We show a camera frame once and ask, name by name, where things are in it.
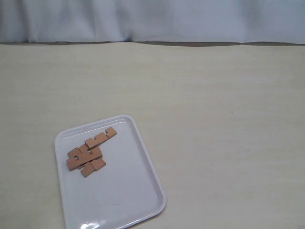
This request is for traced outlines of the notched wooden piece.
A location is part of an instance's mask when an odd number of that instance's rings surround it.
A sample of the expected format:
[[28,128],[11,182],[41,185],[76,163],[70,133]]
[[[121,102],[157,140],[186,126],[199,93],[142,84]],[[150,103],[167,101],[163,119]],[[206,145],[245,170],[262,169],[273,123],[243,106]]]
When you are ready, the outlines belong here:
[[102,157],[102,151],[99,147],[95,147],[86,152],[82,152],[79,148],[74,148],[68,153],[68,157],[69,158],[66,160],[66,163],[68,169],[72,171],[87,162]]
[[91,165],[95,169],[95,171],[98,171],[101,169],[103,166],[106,165],[106,162],[102,158],[102,151],[99,146],[89,149],[86,144],[83,144],[82,146],[79,147],[80,151],[82,153],[88,153],[88,154],[93,154],[93,153],[98,153],[98,157],[92,161],[90,161]]
[[85,140],[85,144],[89,149],[93,149],[114,137],[115,135],[117,135],[117,131],[113,127],[109,127],[104,132],[97,134],[93,138],[88,138]]
[[81,173],[84,177],[87,177],[89,174],[91,174],[94,171],[94,168],[90,164],[90,162],[81,165],[81,167],[82,167]]

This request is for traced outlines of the white plastic tray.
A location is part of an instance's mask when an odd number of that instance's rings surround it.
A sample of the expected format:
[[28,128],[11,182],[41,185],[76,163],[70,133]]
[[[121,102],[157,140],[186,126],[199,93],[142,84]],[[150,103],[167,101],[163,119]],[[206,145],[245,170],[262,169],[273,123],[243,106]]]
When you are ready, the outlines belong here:
[[[84,177],[70,171],[68,152],[113,127],[101,145],[106,165]],[[61,202],[68,229],[124,229],[160,214],[166,195],[132,117],[121,114],[59,133],[54,141]]]

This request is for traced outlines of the white backdrop curtain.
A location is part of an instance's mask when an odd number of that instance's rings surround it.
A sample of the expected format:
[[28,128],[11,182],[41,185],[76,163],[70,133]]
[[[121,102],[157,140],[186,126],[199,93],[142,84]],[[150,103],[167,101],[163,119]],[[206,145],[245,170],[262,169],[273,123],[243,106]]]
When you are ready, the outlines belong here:
[[302,0],[3,0],[1,42],[305,42]]

